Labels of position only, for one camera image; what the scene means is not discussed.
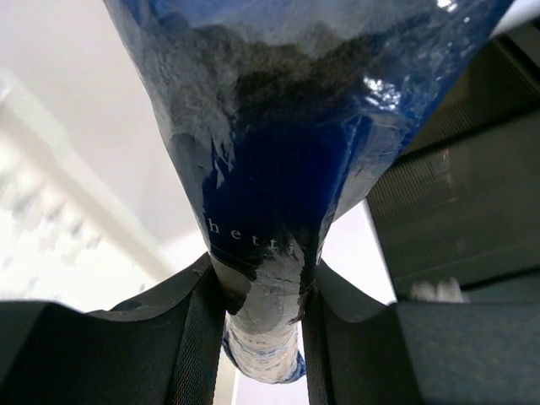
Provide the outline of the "pasta bag yellow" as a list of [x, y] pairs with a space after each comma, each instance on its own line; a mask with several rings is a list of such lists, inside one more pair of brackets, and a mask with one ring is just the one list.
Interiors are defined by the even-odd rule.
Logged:
[[367, 196], [507, 1], [108, 1], [228, 297], [247, 377], [305, 374], [332, 222]]

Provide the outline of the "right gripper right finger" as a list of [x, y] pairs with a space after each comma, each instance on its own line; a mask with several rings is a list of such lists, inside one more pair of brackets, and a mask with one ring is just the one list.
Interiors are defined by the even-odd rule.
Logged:
[[328, 265], [302, 323], [312, 404], [536, 404], [536, 303], [384, 305]]

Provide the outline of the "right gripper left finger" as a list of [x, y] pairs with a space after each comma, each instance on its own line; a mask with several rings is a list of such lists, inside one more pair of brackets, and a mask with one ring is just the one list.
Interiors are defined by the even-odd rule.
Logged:
[[209, 404], [224, 298], [208, 255], [111, 310], [1, 304], [4, 404]]

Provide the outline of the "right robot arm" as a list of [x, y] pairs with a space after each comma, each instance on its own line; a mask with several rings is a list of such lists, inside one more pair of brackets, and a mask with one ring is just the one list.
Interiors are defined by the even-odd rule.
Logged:
[[[370, 194], [398, 301], [323, 262], [303, 334], [312, 404], [539, 401], [537, 24], [467, 72]], [[209, 404], [224, 297], [207, 256], [109, 311], [1, 305], [4, 404]]]

